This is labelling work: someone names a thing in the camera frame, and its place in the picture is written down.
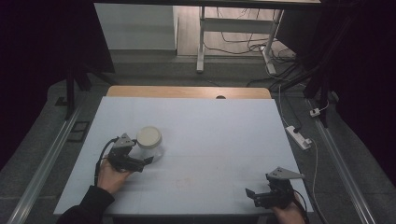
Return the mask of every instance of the wooden table edge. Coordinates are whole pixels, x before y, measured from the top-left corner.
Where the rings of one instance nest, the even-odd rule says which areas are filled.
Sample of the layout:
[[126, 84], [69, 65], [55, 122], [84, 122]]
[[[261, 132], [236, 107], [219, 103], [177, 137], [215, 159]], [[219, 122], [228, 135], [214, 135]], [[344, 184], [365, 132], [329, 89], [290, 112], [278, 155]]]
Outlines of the wooden table edge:
[[223, 96], [226, 99], [272, 99], [265, 88], [238, 87], [177, 87], [177, 86], [112, 86], [106, 96], [207, 98]]

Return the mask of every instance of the floor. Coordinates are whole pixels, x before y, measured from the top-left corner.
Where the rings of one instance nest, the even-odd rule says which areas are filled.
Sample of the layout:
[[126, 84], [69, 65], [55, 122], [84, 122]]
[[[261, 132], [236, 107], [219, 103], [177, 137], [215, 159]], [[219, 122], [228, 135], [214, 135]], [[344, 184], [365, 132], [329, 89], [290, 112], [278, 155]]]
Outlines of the floor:
[[[200, 30], [199, 12], [200, 8], [198, 7], [177, 7], [177, 15], [179, 16], [177, 55], [179, 56], [195, 56], [197, 54]], [[273, 18], [273, 14], [274, 11], [270, 9], [226, 7], [205, 8], [206, 18], [270, 21]], [[254, 46], [259, 44], [265, 44], [267, 38], [268, 35], [259, 34], [205, 32], [204, 42], [207, 46], [207, 48], [205, 48], [205, 55], [237, 57], [260, 56], [258, 49], [254, 49]], [[273, 45], [273, 50], [282, 50], [285, 48], [286, 47], [279, 42], [275, 42]]]
[[[233, 18], [241, 15], [243, 9], [239, 10], [232, 14]], [[197, 13], [197, 10], [186, 7], [186, 12], [192, 15]], [[221, 12], [223, 15], [227, 14], [223, 9]], [[212, 10], [210, 13], [216, 16], [216, 10]], [[180, 18], [179, 29], [182, 27], [182, 22]], [[195, 36], [190, 32], [184, 35]], [[183, 49], [181, 47], [183, 45], [182, 36], [183, 34], [179, 30], [179, 56], [159, 53], [133, 55], [125, 52], [113, 52], [112, 59], [116, 74], [108, 74], [108, 76], [121, 85], [246, 87], [249, 84], [250, 88], [269, 88], [279, 81], [265, 73], [262, 57], [254, 57], [255, 53], [251, 53], [247, 57], [234, 57], [228, 54], [226, 57], [225, 54], [219, 56], [217, 51], [213, 51], [213, 56], [205, 59], [204, 73], [197, 75], [195, 72], [196, 58], [194, 57], [196, 47], [190, 42], [185, 44], [186, 48]], [[208, 45], [213, 44], [218, 48], [235, 50], [235, 52], [246, 49], [246, 43], [235, 48], [234, 44], [221, 43], [221, 35], [218, 37], [206, 36], [205, 38], [208, 38]], [[245, 40], [246, 36], [240, 35], [238, 38]], [[281, 50], [282, 48], [275, 49], [275, 53], [277, 54]], [[277, 71], [284, 71], [290, 66], [290, 63], [276, 63], [275, 66]], [[298, 76], [300, 70], [301, 68], [296, 69], [291, 76]], [[96, 76], [89, 75], [89, 78], [92, 82], [90, 91], [80, 91], [76, 88], [77, 103], [79, 104], [85, 99], [77, 121], [91, 123], [109, 85]], [[274, 88], [272, 96], [276, 100], [278, 108], [282, 108], [284, 120], [290, 125], [303, 124], [301, 133], [315, 140], [317, 146], [315, 149], [301, 151], [293, 140], [289, 139], [299, 168], [306, 176], [306, 188], [313, 194], [315, 186], [315, 195], [313, 194], [313, 196], [316, 196], [316, 200], [313, 197], [309, 200], [317, 201], [328, 223], [362, 223], [356, 212], [356, 204], [351, 200], [350, 193], [337, 171], [330, 150], [319, 133], [317, 121], [307, 114], [312, 108], [309, 104], [315, 105], [317, 101], [315, 99], [307, 101], [303, 97], [304, 84], [302, 83], [302, 85], [280, 95]], [[66, 109], [62, 105], [56, 105], [59, 97], [65, 97], [64, 81], [49, 88], [48, 101], [40, 116], [0, 173], [0, 223], [6, 223], [9, 220], [37, 167], [64, 125]], [[396, 189], [379, 168], [369, 150], [340, 119], [336, 112], [336, 100], [330, 99], [329, 130], [371, 209], [376, 223], [396, 223], [396, 216], [394, 216], [396, 213], [394, 206], [396, 204]], [[54, 223], [56, 221], [57, 217], [52, 213], [82, 148], [83, 137], [83, 135], [76, 136], [73, 133], [67, 135], [67, 140], [62, 146], [42, 190], [32, 204], [25, 223]], [[309, 216], [311, 223], [321, 223], [318, 213]], [[113, 223], [113, 220], [106, 217], [104, 222]]]

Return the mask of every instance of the white table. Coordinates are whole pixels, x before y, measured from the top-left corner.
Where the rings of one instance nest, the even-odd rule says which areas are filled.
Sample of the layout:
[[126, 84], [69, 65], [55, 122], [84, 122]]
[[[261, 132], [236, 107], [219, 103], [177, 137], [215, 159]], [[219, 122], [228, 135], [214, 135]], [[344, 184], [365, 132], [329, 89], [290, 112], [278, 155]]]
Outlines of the white table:
[[[271, 213], [245, 188], [269, 192], [265, 174], [277, 166], [299, 172], [274, 100], [104, 97], [54, 214], [80, 203], [108, 140], [149, 125], [162, 132], [165, 153], [128, 178], [108, 215]], [[312, 211], [303, 181], [291, 183]]]

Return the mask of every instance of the black panel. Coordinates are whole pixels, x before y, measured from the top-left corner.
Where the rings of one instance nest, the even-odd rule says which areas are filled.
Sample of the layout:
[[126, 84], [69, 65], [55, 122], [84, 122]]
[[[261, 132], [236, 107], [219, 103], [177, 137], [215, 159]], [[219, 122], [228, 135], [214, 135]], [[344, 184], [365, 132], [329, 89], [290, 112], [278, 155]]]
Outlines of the black panel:
[[276, 32], [276, 38], [299, 55], [311, 50], [320, 11], [285, 10]]
[[334, 57], [332, 89], [343, 120], [396, 185], [396, 6], [370, 0]]
[[114, 71], [93, 2], [0, 3], [1, 167], [39, 115], [50, 85], [81, 63]]

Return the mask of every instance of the power strip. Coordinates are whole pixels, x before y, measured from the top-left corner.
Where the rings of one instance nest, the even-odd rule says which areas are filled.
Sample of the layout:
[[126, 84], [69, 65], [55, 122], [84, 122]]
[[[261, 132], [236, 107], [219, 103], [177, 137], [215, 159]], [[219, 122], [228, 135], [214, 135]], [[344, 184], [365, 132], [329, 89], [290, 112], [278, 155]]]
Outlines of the power strip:
[[300, 133], [295, 133], [294, 132], [295, 128], [293, 126], [289, 126], [286, 128], [286, 131], [288, 131], [288, 134], [294, 139], [294, 141], [299, 145], [299, 147], [302, 150], [307, 150], [311, 148], [311, 139], [309, 138], [303, 138], [303, 136]]
[[311, 115], [312, 118], [313, 118], [313, 117], [316, 117], [316, 116], [320, 115], [320, 110], [319, 110], [319, 108], [310, 110], [310, 111], [309, 111], [309, 114]]

